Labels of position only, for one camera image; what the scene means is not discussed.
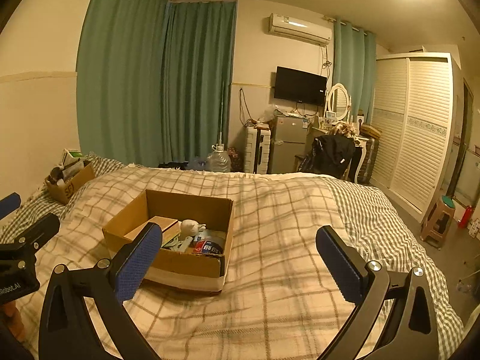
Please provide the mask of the operator left hand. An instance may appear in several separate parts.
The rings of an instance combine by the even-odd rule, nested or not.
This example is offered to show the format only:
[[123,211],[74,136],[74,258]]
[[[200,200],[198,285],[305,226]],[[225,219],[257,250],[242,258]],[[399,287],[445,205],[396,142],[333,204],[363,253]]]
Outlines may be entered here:
[[5,317],[10,333],[18,340],[18,342],[23,342],[25,339],[25,327],[21,314],[16,307],[16,302],[10,301],[1,305],[1,313]]

